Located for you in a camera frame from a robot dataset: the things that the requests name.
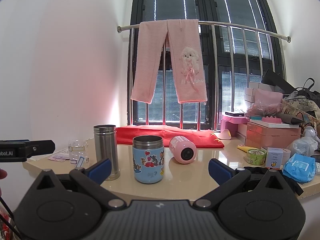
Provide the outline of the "pink steel cup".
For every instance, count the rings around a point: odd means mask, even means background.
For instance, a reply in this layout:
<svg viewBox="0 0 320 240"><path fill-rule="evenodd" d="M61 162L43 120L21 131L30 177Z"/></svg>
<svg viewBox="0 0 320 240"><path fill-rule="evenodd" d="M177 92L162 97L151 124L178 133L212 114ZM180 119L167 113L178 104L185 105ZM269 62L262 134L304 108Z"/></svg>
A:
<svg viewBox="0 0 320 240"><path fill-rule="evenodd" d="M169 142L169 150L180 164L192 163L197 156L197 148L184 136L175 136Z"/></svg>

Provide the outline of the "floral fabric bag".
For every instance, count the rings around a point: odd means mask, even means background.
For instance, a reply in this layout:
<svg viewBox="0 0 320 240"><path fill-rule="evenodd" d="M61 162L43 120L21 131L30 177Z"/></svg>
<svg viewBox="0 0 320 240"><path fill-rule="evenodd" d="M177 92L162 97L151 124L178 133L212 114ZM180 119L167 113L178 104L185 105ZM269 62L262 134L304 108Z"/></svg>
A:
<svg viewBox="0 0 320 240"><path fill-rule="evenodd" d="M319 128L319 107L314 101L306 98L296 98L282 100L281 103L283 104L283 113L303 120L303 127Z"/></svg>

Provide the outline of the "red flag cloth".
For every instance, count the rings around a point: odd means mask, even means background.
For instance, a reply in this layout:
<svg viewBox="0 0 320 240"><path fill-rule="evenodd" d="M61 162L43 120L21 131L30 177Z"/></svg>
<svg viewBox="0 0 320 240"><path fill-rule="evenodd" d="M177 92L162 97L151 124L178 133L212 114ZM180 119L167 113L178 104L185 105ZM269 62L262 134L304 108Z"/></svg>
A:
<svg viewBox="0 0 320 240"><path fill-rule="evenodd" d="M224 148L223 142L217 138L213 131L180 129L167 125L130 125L116 128L117 143L132 145L134 137L155 135L163 138L164 146L168 147L170 140L175 136L183 136L193 142L197 148Z"/></svg>

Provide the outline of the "blue wet wipes pack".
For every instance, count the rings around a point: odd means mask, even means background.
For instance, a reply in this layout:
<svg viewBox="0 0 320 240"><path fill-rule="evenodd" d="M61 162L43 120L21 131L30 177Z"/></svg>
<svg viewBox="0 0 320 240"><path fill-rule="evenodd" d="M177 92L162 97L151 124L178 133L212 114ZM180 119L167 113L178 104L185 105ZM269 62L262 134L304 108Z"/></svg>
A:
<svg viewBox="0 0 320 240"><path fill-rule="evenodd" d="M315 158L295 153L284 165L283 175L298 183L308 183L316 173Z"/></svg>

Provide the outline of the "pink storage box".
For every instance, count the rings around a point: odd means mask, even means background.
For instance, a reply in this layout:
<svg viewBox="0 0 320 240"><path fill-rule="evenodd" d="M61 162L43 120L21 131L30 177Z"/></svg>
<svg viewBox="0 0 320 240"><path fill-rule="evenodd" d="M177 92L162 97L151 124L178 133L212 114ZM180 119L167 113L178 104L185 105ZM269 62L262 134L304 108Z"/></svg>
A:
<svg viewBox="0 0 320 240"><path fill-rule="evenodd" d="M299 139L301 128L269 128L247 123L245 145L255 148L287 148L293 141Z"/></svg>

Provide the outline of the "black cloth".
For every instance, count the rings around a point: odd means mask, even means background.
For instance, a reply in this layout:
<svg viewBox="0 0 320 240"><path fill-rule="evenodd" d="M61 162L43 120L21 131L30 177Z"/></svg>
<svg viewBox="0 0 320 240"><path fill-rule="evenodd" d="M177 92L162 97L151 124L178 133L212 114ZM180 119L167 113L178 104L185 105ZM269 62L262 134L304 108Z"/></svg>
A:
<svg viewBox="0 0 320 240"><path fill-rule="evenodd" d="M251 174L262 174L262 175L264 175L268 171L268 168L265 168L265 167L245 166L245 169L249 170ZM301 196L304 193L303 189L294 179L285 176L282 170L279 170L279 173L282 175L282 177L285 179L285 181L288 183L289 187L294 193L296 193L298 196Z"/></svg>

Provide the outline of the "tall stainless steel flask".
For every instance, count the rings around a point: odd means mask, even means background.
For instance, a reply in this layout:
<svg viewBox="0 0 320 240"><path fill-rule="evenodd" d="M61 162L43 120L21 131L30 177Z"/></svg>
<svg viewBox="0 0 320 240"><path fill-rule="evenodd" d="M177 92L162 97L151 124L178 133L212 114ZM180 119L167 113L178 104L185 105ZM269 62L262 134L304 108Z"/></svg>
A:
<svg viewBox="0 0 320 240"><path fill-rule="evenodd" d="M96 125L93 127L95 152L97 161L109 159L111 161L111 174L108 181L120 177L117 151L117 135L115 125Z"/></svg>

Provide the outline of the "yellow tube package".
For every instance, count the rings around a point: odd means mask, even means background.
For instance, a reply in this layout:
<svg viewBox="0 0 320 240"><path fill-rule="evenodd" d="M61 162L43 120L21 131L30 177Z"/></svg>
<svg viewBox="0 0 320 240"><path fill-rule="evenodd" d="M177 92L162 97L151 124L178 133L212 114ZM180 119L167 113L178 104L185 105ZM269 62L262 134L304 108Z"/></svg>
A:
<svg viewBox="0 0 320 240"><path fill-rule="evenodd" d="M236 148L243 151L243 152L248 152L250 150L257 150L257 148L255 148L255 147L249 147L249 146L245 146L245 145L241 145L241 144L239 144Z"/></svg>

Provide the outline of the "green tape roll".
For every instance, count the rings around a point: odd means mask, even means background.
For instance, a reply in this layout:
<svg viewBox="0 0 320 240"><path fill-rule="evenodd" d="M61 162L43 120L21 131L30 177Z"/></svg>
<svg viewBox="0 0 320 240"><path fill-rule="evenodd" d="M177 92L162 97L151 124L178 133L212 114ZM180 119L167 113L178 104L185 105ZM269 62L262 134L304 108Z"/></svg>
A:
<svg viewBox="0 0 320 240"><path fill-rule="evenodd" d="M252 165L263 165L265 163L266 155L267 153L265 150L250 148L244 159L247 163Z"/></svg>

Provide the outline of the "clear glass cup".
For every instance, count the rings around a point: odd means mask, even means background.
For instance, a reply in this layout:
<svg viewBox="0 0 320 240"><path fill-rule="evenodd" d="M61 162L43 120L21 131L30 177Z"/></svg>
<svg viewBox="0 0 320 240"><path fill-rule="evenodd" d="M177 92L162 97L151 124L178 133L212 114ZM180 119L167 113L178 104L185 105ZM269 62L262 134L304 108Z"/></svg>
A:
<svg viewBox="0 0 320 240"><path fill-rule="evenodd" d="M87 154L87 142L82 139L74 139L68 142L69 161L73 165L84 166L89 162Z"/></svg>

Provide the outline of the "blue cartoon steel cup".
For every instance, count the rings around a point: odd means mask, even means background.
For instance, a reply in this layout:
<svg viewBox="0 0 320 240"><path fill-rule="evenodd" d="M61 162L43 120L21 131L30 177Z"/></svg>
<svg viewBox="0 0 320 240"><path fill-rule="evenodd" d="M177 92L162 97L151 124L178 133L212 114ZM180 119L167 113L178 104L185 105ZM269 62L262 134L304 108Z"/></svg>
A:
<svg viewBox="0 0 320 240"><path fill-rule="evenodd" d="M143 184L154 184L164 176L164 143L156 135L141 135L132 141L135 179Z"/></svg>

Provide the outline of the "magenta pink box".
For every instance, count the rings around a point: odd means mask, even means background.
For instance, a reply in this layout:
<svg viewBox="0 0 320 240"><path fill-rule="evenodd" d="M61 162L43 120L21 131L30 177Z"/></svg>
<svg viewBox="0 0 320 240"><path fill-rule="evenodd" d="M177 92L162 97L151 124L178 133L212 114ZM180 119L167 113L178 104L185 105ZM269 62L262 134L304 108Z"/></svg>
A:
<svg viewBox="0 0 320 240"><path fill-rule="evenodd" d="M230 116L222 115L220 130L228 129L231 133L231 136L236 137L236 133L240 133L244 137L247 134L247 123L248 118L244 116Z"/></svg>

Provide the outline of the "sticker sheet papers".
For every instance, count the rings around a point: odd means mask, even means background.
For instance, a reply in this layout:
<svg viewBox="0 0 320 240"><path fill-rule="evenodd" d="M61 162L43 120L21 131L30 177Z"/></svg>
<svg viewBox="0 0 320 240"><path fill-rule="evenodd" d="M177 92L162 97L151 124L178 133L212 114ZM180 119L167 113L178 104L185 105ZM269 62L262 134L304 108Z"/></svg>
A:
<svg viewBox="0 0 320 240"><path fill-rule="evenodd" d="M69 161L70 164L75 167L84 167L87 160L83 155L77 155L74 152L70 152L68 148L50 155L48 159L58 162Z"/></svg>

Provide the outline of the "pink seashell ornament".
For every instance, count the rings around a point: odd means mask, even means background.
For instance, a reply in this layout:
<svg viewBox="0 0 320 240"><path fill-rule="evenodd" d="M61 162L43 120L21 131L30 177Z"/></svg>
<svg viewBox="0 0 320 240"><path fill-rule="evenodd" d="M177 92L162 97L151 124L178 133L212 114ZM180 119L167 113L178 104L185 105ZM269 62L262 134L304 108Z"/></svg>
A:
<svg viewBox="0 0 320 240"><path fill-rule="evenodd" d="M220 139L220 140L231 140L232 138L232 135L230 133L230 130L229 129L223 129L220 133L218 133L217 135L217 138Z"/></svg>

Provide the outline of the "pink pants on rail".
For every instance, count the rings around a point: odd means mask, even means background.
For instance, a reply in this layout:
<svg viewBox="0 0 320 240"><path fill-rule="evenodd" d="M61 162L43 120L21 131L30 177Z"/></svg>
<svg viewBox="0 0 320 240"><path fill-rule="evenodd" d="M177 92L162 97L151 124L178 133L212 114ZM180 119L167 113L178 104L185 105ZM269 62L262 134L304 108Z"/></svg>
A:
<svg viewBox="0 0 320 240"><path fill-rule="evenodd" d="M197 19L140 23L131 99L152 102L164 47L170 50L178 102L206 102L207 90Z"/></svg>

